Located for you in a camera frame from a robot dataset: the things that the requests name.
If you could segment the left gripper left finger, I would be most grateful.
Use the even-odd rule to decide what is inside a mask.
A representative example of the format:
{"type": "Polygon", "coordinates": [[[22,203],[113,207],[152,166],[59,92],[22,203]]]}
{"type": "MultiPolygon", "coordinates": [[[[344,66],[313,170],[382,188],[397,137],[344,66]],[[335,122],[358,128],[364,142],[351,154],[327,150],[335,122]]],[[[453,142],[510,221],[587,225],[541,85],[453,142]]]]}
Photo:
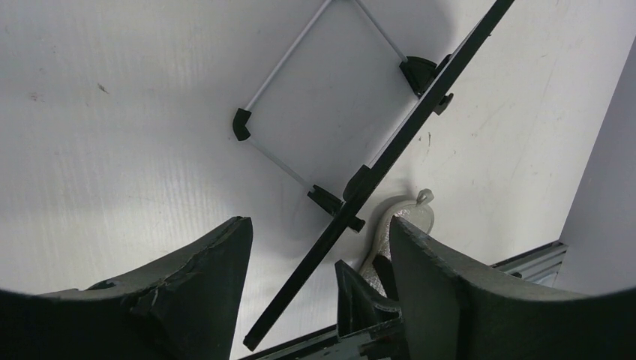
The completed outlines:
{"type": "Polygon", "coordinates": [[[233,217],[88,289],[1,292],[3,359],[228,359],[253,241],[233,217]]]}

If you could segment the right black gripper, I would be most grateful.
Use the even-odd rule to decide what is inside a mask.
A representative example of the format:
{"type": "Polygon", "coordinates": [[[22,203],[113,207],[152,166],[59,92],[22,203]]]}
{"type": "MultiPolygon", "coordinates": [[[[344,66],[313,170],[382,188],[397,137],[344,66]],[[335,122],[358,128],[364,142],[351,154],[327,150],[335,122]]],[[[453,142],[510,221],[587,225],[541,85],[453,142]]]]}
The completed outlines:
{"type": "Polygon", "coordinates": [[[343,260],[334,264],[337,326],[303,335],[247,359],[398,359],[408,356],[401,307],[343,260]]]}

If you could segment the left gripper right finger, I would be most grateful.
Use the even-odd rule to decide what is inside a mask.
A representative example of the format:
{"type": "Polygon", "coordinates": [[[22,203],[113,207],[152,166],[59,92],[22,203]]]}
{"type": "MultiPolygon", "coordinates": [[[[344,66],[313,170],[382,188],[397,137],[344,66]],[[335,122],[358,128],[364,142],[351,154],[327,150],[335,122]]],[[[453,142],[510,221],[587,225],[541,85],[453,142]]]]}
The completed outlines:
{"type": "Polygon", "coordinates": [[[513,277],[409,229],[393,256],[411,359],[633,359],[635,290],[513,277]]]}

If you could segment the silver mesh sponge eraser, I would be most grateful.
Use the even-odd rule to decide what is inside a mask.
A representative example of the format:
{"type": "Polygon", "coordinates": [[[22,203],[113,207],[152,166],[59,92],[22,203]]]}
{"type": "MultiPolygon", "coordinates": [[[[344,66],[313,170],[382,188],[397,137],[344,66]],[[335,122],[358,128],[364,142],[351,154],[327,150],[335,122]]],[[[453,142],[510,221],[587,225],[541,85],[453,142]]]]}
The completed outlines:
{"type": "Polygon", "coordinates": [[[431,233],[435,222],[431,208],[433,200],[433,191],[425,188],[416,198],[391,205],[380,217],[359,274],[382,296],[395,301],[399,299],[393,256],[409,229],[427,235],[431,233]]]}

